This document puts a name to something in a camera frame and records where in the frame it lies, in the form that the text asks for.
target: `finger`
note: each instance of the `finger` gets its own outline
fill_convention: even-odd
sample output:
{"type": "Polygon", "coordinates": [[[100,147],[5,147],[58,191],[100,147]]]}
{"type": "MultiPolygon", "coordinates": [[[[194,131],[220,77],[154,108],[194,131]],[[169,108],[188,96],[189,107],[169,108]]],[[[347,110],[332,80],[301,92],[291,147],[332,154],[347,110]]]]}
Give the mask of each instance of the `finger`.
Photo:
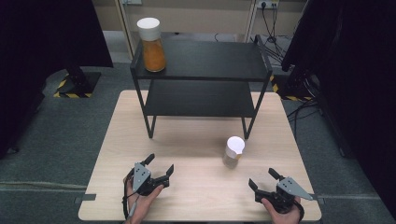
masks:
{"type": "Polygon", "coordinates": [[[152,191],[147,196],[147,200],[150,202],[154,201],[154,199],[157,198],[157,196],[161,193],[162,190],[163,190],[163,185],[158,186],[154,191],[152,191]]]}
{"type": "Polygon", "coordinates": [[[134,179],[132,178],[132,179],[127,179],[126,181],[126,186],[128,187],[128,188],[132,188],[132,181],[133,181],[134,179]]]}
{"type": "Polygon", "coordinates": [[[297,203],[301,203],[301,198],[298,197],[298,196],[294,197],[294,200],[295,200],[297,203]]]}
{"type": "Polygon", "coordinates": [[[265,198],[262,198],[262,204],[264,204],[265,209],[267,209],[268,213],[273,214],[276,212],[275,208],[272,206],[270,201],[265,198]]]}

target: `orange liquid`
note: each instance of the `orange liquid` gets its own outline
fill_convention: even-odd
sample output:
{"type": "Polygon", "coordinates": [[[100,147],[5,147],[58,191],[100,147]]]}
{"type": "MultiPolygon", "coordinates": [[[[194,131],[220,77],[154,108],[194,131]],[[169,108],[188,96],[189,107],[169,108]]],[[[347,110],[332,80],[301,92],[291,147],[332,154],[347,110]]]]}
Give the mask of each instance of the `orange liquid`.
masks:
{"type": "Polygon", "coordinates": [[[161,39],[154,41],[142,40],[142,43],[143,61],[146,69],[150,72],[159,72],[163,70],[166,66],[166,60],[161,39]]]}

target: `black metal shelf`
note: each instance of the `black metal shelf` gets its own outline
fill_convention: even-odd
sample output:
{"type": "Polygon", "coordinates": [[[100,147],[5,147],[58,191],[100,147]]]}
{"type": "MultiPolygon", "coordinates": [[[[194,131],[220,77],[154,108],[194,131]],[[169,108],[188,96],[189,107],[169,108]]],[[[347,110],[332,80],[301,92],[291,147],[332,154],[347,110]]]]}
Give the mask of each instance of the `black metal shelf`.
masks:
{"type": "Polygon", "coordinates": [[[254,105],[246,82],[153,80],[145,113],[148,116],[252,118],[254,105]]]}
{"type": "Polygon", "coordinates": [[[157,116],[241,118],[248,139],[272,75],[259,35],[254,43],[163,41],[166,67],[151,73],[143,64],[142,44],[131,62],[134,86],[142,107],[148,137],[157,116]],[[139,80],[148,79],[143,99],[139,80]],[[256,105],[249,82],[262,83],[256,105]],[[251,118],[249,125],[245,118],[251,118]]]}

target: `wall outlet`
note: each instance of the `wall outlet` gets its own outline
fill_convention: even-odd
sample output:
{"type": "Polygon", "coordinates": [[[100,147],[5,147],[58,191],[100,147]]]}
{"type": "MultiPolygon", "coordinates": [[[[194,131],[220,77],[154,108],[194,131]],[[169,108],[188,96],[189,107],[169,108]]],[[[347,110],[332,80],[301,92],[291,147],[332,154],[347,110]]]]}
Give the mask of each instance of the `wall outlet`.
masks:
{"type": "Polygon", "coordinates": [[[257,8],[262,8],[263,2],[265,2],[265,9],[274,9],[279,7],[279,0],[264,0],[259,1],[257,8]]]}

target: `white lid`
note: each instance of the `white lid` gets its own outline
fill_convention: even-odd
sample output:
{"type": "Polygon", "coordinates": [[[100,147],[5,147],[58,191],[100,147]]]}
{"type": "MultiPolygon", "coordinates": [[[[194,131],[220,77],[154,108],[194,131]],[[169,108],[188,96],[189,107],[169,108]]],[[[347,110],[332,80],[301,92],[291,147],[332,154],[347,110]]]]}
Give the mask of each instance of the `white lid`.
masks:
{"type": "Polygon", "coordinates": [[[161,37],[160,21],[155,18],[143,18],[137,22],[140,38],[153,41],[161,37]]]}
{"type": "Polygon", "coordinates": [[[245,141],[238,137],[232,136],[227,140],[226,153],[233,159],[239,159],[245,148],[245,141]]]}

